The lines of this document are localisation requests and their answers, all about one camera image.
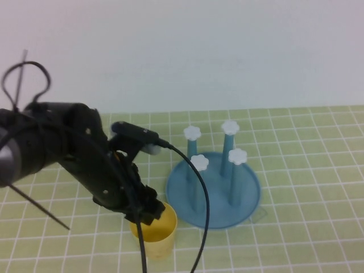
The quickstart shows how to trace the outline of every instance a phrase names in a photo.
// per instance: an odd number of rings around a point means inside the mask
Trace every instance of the green grid mat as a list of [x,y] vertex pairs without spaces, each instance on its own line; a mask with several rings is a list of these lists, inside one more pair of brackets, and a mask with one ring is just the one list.
[[[157,131],[183,152],[183,129],[201,129],[198,148],[222,151],[221,124],[236,120],[236,147],[262,185],[252,222],[210,231],[196,272],[364,272],[364,106],[102,115],[105,131],[128,121]],[[180,161],[163,150],[138,155],[143,182],[165,200]],[[55,164],[17,183],[72,227],[70,232],[8,189],[0,190],[0,272],[141,272],[128,223],[93,203]],[[189,272],[202,231],[179,222],[173,254],[149,272]]]

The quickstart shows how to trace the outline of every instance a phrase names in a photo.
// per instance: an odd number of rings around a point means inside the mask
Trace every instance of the white wall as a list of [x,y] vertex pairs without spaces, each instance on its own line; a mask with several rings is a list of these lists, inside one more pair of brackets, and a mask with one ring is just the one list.
[[27,48],[43,100],[102,112],[364,104],[362,0],[1,0],[0,40],[0,71]]

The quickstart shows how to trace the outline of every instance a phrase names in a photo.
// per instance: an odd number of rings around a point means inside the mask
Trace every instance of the yellow plastic cup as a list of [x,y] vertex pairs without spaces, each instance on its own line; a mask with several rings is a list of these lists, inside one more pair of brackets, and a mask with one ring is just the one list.
[[[150,226],[142,224],[142,232],[146,255],[150,259],[163,259],[173,250],[177,229],[177,214],[166,202],[166,209],[159,220],[154,220]],[[137,225],[129,223],[131,233],[139,242]]]

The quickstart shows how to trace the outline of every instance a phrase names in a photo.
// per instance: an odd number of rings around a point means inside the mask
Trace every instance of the black cable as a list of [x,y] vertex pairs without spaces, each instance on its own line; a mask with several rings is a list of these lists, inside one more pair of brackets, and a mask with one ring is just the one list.
[[196,261],[193,264],[193,267],[191,269],[191,273],[193,273],[198,265],[198,262],[201,259],[202,256],[202,252],[204,251],[204,247],[205,247],[205,243],[206,243],[206,238],[207,238],[207,232],[209,229],[209,223],[210,223],[210,200],[209,200],[209,194],[207,192],[207,188],[204,182],[204,179],[202,178],[202,176],[200,175],[200,173],[198,172],[198,170],[196,169],[196,167],[193,165],[193,163],[191,162],[191,160],[189,160],[189,158],[187,156],[185,156],[180,150],[178,150],[175,146],[171,145],[170,143],[168,143],[165,140],[160,139],[160,146],[164,147],[164,148],[168,148],[174,152],[176,152],[177,154],[179,154],[187,163],[188,165],[193,169],[193,171],[195,172],[195,174],[197,175],[201,186],[204,190],[204,194],[205,194],[205,199],[206,199],[206,222],[205,222],[205,229],[204,229],[204,235],[202,236],[202,241],[201,241],[201,246],[200,246],[200,250],[198,251],[197,257],[196,257]]
[[15,64],[13,65],[12,67],[10,67],[3,75],[2,79],[1,79],[1,88],[3,90],[3,92],[5,93],[5,95],[9,98],[11,104],[14,106],[16,106],[15,104],[15,101],[11,98],[9,92],[6,90],[6,87],[5,87],[5,81],[6,81],[6,78],[8,77],[8,75],[16,70],[17,68],[21,68],[23,67],[24,65],[26,64],[31,64],[31,65],[34,65],[36,67],[38,67],[42,72],[43,74],[45,75],[45,79],[47,80],[47,84],[45,86],[45,89],[41,92],[39,92],[37,95],[34,96],[33,98],[33,102],[37,102],[38,99],[44,95],[45,93],[48,92],[49,88],[51,87],[51,75],[49,75],[48,71],[46,70],[46,68],[44,66],[42,66],[41,64],[35,62],[35,61],[24,61],[22,63],[19,63],[19,64]]
[[25,61],[27,59],[27,54],[28,54],[28,51],[24,50],[23,51],[23,60],[22,60],[23,65],[20,67],[18,84],[16,86],[15,102],[14,102],[14,105],[13,105],[13,111],[16,112],[16,113],[19,111],[19,109],[18,109],[19,95],[20,95],[20,89],[21,89],[22,83],[23,83],[24,63],[25,63]]

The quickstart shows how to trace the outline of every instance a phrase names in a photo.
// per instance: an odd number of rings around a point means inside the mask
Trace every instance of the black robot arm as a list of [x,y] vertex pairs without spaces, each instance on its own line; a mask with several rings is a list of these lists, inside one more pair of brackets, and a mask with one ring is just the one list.
[[[99,149],[63,130],[65,127],[89,138]],[[141,149],[157,143],[157,133],[118,122],[113,125],[115,136],[108,140],[97,110],[84,104],[53,102],[29,104],[22,113],[0,110],[0,139],[19,130],[0,151],[0,187],[58,162],[92,194],[98,205],[124,213],[129,221],[135,222],[126,194],[129,191],[142,223],[149,225],[159,219],[164,205],[154,189],[143,185],[133,163]],[[117,168],[117,177],[105,164],[100,150]]]

